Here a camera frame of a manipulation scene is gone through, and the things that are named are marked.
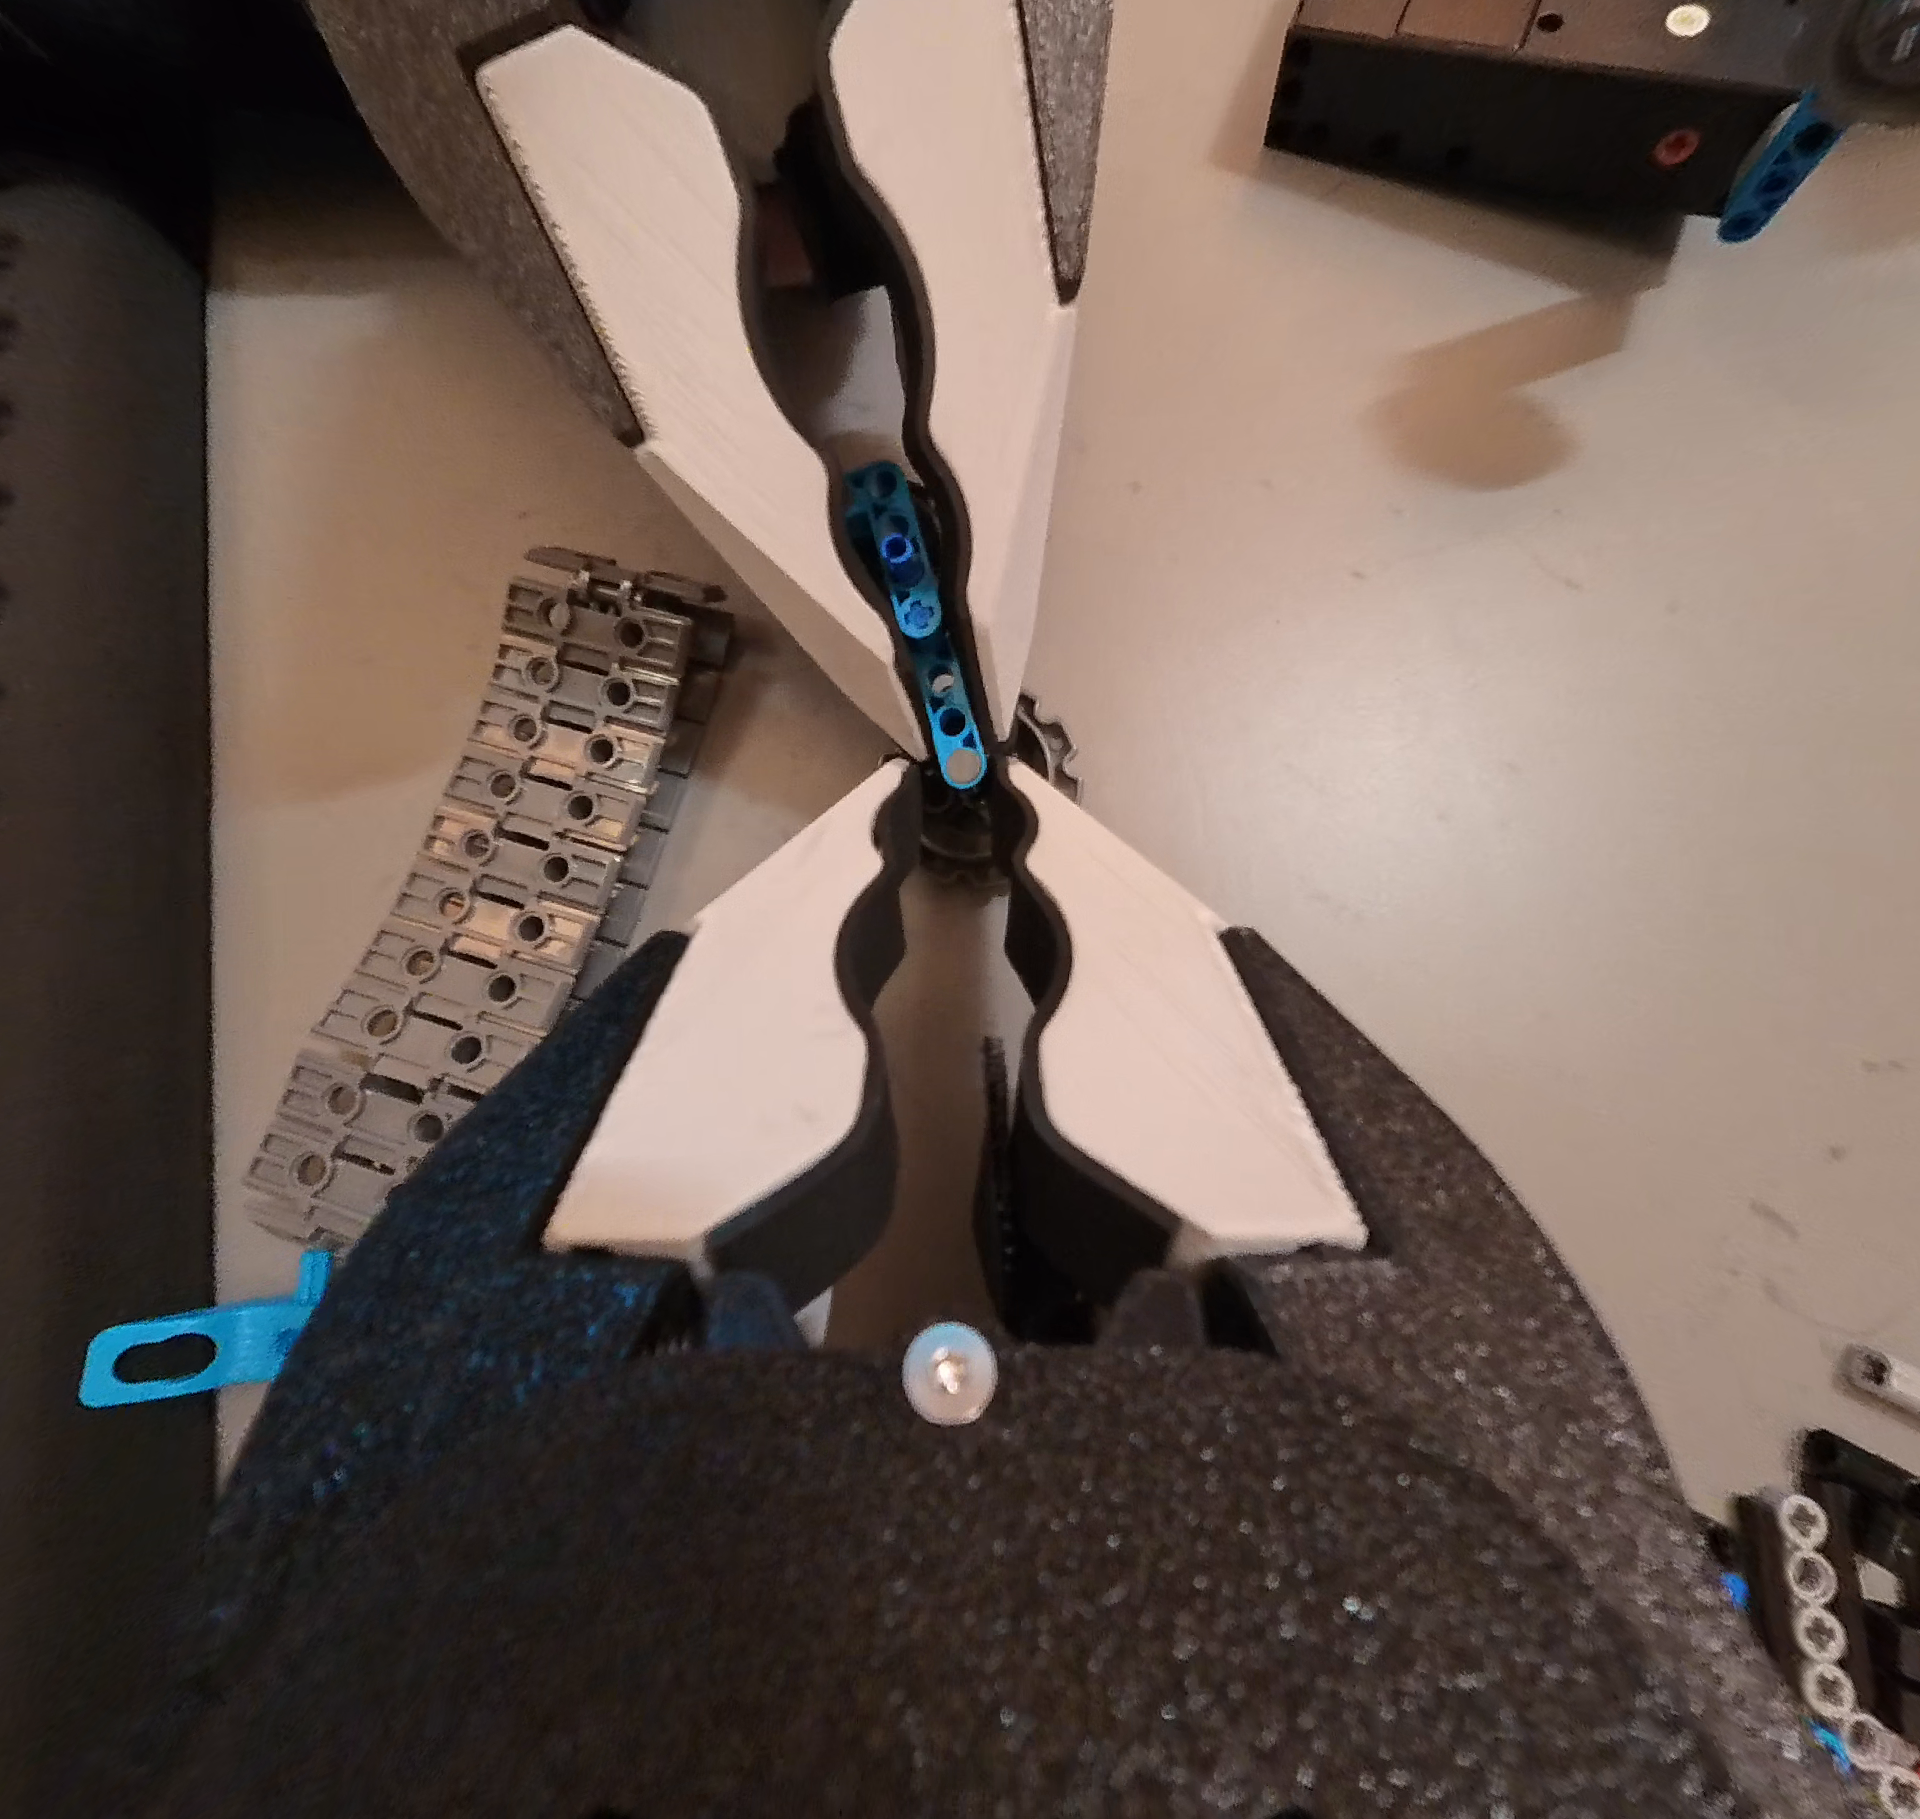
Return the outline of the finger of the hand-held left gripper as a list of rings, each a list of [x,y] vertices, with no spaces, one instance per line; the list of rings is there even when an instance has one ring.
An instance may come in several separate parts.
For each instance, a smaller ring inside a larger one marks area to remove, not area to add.
[[[1030,650],[1072,305],[1058,296],[1019,0],[832,0],[832,147],[886,250],[903,446],[992,716]]]
[[[705,103],[573,26],[487,59],[476,89],[638,419],[637,463],[827,680],[919,755],[892,636],[835,544],[826,461],[761,370],[746,202]]]

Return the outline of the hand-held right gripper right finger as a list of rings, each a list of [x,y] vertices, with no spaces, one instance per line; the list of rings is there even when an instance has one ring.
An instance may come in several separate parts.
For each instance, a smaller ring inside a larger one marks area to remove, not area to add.
[[[1017,1221],[1068,1279],[1369,1228],[1203,901],[1047,783],[1001,786],[1004,949],[1028,1001]]]

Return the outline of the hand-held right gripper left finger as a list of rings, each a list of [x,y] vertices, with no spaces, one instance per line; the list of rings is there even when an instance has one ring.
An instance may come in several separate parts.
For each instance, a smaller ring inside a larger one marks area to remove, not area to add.
[[[701,907],[542,1231],[550,1254],[692,1273],[843,1273],[857,1231],[819,1190],[854,1151],[874,990],[852,990],[854,914],[896,907],[914,767],[877,767]]]

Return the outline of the black toy sprocket wheel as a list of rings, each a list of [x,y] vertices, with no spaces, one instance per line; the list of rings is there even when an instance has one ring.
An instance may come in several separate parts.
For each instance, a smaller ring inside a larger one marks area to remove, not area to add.
[[[988,789],[955,793],[943,779],[923,779],[919,863],[932,880],[980,900],[1008,893],[1008,879],[995,849],[995,812]]]
[[[1084,798],[1084,779],[1075,769],[1075,741],[1058,716],[1043,711],[1030,692],[1021,692],[1009,756],[1021,759],[1067,798]]]

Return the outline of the grey toy track belt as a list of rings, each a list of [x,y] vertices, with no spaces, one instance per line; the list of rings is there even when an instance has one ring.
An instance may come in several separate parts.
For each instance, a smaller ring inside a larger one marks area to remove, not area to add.
[[[418,851],[245,1174],[259,1228],[347,1252],[630,956],[733,625],[717,584],[525,553]]]

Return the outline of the short blue toy beam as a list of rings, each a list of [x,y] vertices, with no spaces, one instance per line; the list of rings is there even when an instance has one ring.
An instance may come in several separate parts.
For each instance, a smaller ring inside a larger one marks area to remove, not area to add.
[[[880,590],[911,670],[938,776],[972,795],[988,759],[972,690],[948,629],[944,595],[928,543],[928,521],[896,463],[874,461],[845,475],[851,546]]]

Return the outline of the black motor battery block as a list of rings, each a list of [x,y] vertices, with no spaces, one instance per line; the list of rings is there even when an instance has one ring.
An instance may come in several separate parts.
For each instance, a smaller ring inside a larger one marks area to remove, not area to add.
[[[1914,123],[1915,0],[1299,0],[1266,147],[1740,246]]]

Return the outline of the person's left hand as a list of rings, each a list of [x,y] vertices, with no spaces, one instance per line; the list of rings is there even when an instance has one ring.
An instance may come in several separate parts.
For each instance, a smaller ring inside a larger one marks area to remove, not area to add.
[[[752,255],[765,289],[805,291],[816,285],[805,221],[803,206],[779,180],[752,189]]]

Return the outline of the blue brick separator tool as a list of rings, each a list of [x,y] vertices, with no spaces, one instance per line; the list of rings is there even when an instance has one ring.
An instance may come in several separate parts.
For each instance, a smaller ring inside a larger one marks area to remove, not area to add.
[[[327,1293],[332,1259],[305,1254],[284,1298],[170,1311],[98,1331],[84,1351],[90,1411],[185,1399],[270,1384]]]

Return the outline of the black dimpled pad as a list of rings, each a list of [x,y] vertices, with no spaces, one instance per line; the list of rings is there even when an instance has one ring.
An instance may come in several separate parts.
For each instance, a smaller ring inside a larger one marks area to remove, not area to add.
[[[4,1814],[152,1676],[211,1420],[78,1399],[211,1284],[204,285],[132,202],[4,173]]]

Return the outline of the pile of red black bricks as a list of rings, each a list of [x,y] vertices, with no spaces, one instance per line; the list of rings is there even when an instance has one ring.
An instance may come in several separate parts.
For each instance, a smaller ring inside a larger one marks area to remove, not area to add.
[[[1702,1516],[1720,1592],[1873,1814],[1917,1813],[1917,1473],[1829,1427],[1787,1479]]]

